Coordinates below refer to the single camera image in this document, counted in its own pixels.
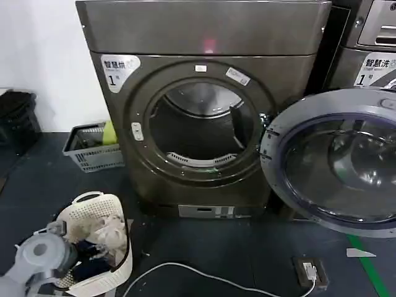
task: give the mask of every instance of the washing machine door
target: washing machine door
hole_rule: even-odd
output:
[[[272,189],[327,228],[396,237],[396,92],[306,97],[279,114],[260,147]]]

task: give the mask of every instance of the washing machine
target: washing machine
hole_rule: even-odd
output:
[[[261,213],[259,147],[301,98],[330,1],[80,1],[131,181],[148,212]]]
[[[140,201],[260,212],[270,189],[333,230],[396,236],[396,93],[303,96],[330,3],[78,2]]]
[[[334,0],[307,93],[396,86],[396,1]]]

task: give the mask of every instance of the white power cable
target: white power cable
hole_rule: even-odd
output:
[[[255,288],[248,288],[248,287],[245,287],[245,286],[241,286],[241,285],[239,285],[239,284],[237,284],[237,283],[231,282],[230,280],[226,280],[226,279],[221,278],[221,277],[216,277],[216,276],[214,276],[214,275],[206,274],[206,273],[203,273],[203,272],[201,272],[201,271],[199,271],[199,270],[197,270],[197,269],[195,269],[195,268],[192,268],[192,267],[190,267],[190,266],[187,266],[187,265],[184,265],[184,264],[180,264],[180,263],[175,263],[175,262],[162,263],[162,264],[160,264],[160,265],[157,265],[157,266],[155,266],[155,267],[149,269],[148,271],[146,271],[145,273],[143,273],[142,275],[140,275],[137,279],[135,279],[135,280],[129,285],[129,287],[126,289],[125,293],[123,294],[123,297],[126,297],[126,295],[129,293],[129,291],[131,290],[131,288],[132,288],[139,280],[141,280],[143,277],[145,277],[146,275],[148,275],[150,272],[152,272],[152,271],[154,271],[154,270],[156,270],[156,269],[158,269],[158,268],[160,268],[160,267],[168,266],[168,265],[179,266],[179,267],[183,267],[183,268],[189,269],[189,270],[191,270],[191,271],[193,271],[193,272],[195,272],[195,273],[198,273],[199,275],[201,275],[201,276],[203,276],[203,277],[211,278],[211,279],[213,279],[213,280],[219,280],[219,281],[221,281],[221,282],[223,282],[223,283],[227,283],[227,284],[229,284],[229,285],[231,285],[231,286],[235,286],[235,287],[237,287],[238,289],[241,289],[241,290],[244,290],[244,291],[250,291],[250,292],[256,292],[256,293],[260,293],[260,294],[265,294],[265,295],[268,295],[268,296],[271,296],[271,297],[281,297],[281,296],[279,296],[279,295],[275,295],[275,294],[272,294],[272,293],[269,293],[269,292],[266,292],[266,291],[263,291],[263,290],[259,290],[259,289],[255,289]],[[311,294],[311,292],[312,292],[312,291],[314,290],[314,288],[315,288],[315,283],[316,283],[316,281],[315,281],[315,280],[312,280],[312,287],[311,287],[305,294],[301,295],[300,297],[307,297],[309,294]]]

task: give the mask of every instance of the green tape line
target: green tape line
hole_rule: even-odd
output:
[[[364,251],[363,243],[360,241],[359,237],[354,235],[348,235],[349,241],[355,249],[360,249]],[[371,262],[370,258],[360,257],[359,258],[361,265],[366,271],[372,285],[377,291],[379,297],[390,297],[388,289],[385,287],[384,283],[381,280],[377,270],[374,268],[374,265]]]

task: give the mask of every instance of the dark gray floor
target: dark gray floor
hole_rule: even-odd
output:
[[[13,245],[43,228],[54,213],[85,191],[104,191],[122,200],[134,219],[131,237],[134,272],[131,280],[166,261],[190,264],[244,286],[282,296],[303,293],[291,258],[320,257],[330,279],[326,292],[316,296],[375,297],[376,292],[358,259],[348,259],[348,238],[306,222],[284,222],[271,215],[255,220],[193,220],[146,217],[125,168],[83,173],[61,153],[66,134],[46,134],[18,161],[0,195],[2,253],[0,273],[13,263]],[[0,149],[0,170],[14,164],[12,154]],[[363,239],[383,282],[396,296],[396,240]],[[121,296],[127,284],[117,290]],[[144,278],[128,296],[248,296],[229,285],[207,280],[179,267],[164,267]]]

